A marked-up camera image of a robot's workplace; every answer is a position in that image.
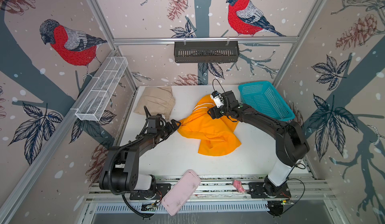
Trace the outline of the beige drawstring shorts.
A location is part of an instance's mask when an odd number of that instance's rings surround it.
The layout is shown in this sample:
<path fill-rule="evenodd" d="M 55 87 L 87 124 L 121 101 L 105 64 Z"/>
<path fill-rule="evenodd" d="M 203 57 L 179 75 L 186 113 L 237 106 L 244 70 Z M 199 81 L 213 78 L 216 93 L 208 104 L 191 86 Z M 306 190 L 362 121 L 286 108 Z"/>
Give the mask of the beige drawstring shorts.
<path fill-rule="evenodd" d="M 147 107 L 151 115 L 161 114 L 166 120 L 169 120 L 175 106 L 172 87 L 145 87 L 134 112 L 145 115 L 144 106 Z"/>

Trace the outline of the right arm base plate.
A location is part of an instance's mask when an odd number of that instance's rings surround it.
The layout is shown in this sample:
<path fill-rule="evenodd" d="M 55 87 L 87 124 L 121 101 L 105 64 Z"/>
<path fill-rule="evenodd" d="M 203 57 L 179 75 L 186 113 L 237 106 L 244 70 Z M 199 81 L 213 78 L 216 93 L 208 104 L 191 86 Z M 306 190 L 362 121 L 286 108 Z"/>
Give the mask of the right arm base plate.
<path fill-rule="evenodd" d="M 290 199 L 291 193 L 287 182 L 275 186 L 270 182 L 250 182 L 248 194 L 253 199 Z"/>

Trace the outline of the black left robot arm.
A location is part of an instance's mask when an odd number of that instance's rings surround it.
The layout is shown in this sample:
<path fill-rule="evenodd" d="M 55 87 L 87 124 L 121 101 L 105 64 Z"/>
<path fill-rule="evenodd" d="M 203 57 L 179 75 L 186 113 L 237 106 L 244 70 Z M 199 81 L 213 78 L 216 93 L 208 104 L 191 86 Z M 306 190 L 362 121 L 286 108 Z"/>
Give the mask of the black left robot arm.
<path fill-rule="evenodd" d="M 146 123 L 133 141 L 108 151 L 99 178 L 99 188 L 114 195 L 140 191 L 155 192 L 152 175 L 139 173 L 139 159 L 147 151 L 165 141 L 181 126 L 172 119 L 167 122 L 161 115 L 146 117 Z"/>

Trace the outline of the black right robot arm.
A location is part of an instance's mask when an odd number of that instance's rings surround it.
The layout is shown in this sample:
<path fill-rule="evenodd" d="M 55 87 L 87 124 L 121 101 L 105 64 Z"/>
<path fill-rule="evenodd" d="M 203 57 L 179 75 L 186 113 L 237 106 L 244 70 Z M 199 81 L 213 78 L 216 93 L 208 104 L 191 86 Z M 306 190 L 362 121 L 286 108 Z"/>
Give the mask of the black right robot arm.
<path fill-rule="evenodd" d="M 216 105 L 208 110 L 208 114 L 212 119 L 226 116 L 230 120 L 252 125 L 275 140 L 278 160 L 265 178 L 265 183 L 274 187 L 282 186 L 296 164 L 310 150 L 301 126 L 295 121 L 286 123 L 269 117 L 248 104 L 240 104 L 232 91 L 222 94 L 214 91 L 210 94 L 210 98 Z"/>

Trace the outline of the orange shorts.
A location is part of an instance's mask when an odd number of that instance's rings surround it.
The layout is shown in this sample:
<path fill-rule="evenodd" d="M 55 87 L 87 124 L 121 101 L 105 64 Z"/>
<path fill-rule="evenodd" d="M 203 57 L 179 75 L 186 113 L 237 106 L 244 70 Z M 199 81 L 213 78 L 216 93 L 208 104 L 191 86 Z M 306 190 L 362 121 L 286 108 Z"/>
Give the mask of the orange shorts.
<path fill-rule="evenodd" d="M 210 95 L 198 101 L 193 112 L 182 119 L 178 132 L 186 138 L 199 139 L 198 153 L 206 156 L 225 156 L 242 145 L 234 134 L 238 121 L 226 117 L 212 119 L 208 110 L 215 107 Z"/>

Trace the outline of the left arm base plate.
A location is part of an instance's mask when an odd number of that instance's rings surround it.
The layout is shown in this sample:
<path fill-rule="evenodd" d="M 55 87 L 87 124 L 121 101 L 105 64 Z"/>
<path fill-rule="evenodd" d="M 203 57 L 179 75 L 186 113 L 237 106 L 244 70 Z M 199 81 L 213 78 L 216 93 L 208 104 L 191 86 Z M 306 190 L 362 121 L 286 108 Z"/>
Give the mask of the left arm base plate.
<path fill-rule="evenodd" d="M 129 199 L 132 201 L 160 201 L 171 190 L 171 184 L 160 183 L 152 185 L 149 190 L 139 190 L 131 193 Z"/>

